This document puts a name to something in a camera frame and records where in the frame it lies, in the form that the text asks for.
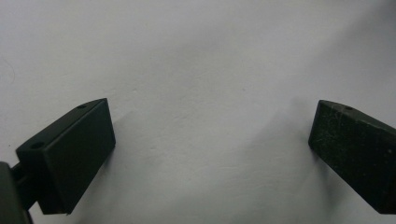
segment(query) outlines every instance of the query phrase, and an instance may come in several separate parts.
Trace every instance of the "black block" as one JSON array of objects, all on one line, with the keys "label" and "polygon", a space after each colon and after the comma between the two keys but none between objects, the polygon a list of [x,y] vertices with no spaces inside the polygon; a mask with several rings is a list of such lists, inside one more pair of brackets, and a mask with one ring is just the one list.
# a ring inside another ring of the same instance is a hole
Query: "black block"
[{"label": "black block", "polygon": [[309,146],[382,214],[396,214],[396,130],[346,105],[319,101]]},{"label": "black block", "polygon": [[116,139],[106,99],[80,105],[17,149],[21,165],[40,189],[44,214],[70,214]]}]

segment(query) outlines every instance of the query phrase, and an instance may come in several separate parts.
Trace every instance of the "dark mount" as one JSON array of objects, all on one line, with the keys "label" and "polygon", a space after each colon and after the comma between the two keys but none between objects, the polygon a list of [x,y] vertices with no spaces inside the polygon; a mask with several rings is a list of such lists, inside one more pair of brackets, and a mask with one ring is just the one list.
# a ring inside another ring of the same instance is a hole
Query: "dark mount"
[{"label": "dark mount", "polygon": [[396,214],[396,130],[319,101],[309,146],[378,213]]},{"label": "dark mount", "polygon": [[29,208],[70,214],[116,145],[107,99],[72,109],[0,162],[0,223],[33,223]]}]

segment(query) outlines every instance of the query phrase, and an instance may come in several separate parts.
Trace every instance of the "dark green block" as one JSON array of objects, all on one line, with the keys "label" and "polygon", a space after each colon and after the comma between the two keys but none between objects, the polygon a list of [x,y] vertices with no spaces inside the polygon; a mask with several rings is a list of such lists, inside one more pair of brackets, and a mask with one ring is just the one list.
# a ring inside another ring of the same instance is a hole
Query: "dark green block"
[{"label": "dark green block", "polygon": [[396,130],[350,106],[319,101],[309,146],[381,214],[396,214]]}]

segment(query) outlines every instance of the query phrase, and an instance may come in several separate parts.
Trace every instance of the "small hole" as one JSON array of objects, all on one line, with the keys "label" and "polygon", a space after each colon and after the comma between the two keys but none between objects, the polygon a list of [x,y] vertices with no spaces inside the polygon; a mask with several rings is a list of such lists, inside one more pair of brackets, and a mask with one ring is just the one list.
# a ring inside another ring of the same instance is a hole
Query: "small hole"
[{"label": "small hole", "polygon": [[30,148],[36,149],[36,148],[40,148],[40,147],[42,147],[42,146],[44,146],[44,143],[43,143],[43,142],[37,142],[37,143],[32,144],[32,145],[30,146]]}]

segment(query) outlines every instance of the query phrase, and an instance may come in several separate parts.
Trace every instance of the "white surface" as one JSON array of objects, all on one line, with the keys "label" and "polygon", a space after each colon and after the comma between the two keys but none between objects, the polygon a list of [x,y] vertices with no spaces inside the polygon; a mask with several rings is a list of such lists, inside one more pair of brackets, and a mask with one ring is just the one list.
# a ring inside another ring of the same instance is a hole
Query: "white surface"
[{"label": "white surface", "polygon": [[116,150],[35,223],[394,223],[307,138],[319,99],[396,126],[391,0],[1,1],[0,160],[107,97]]}]

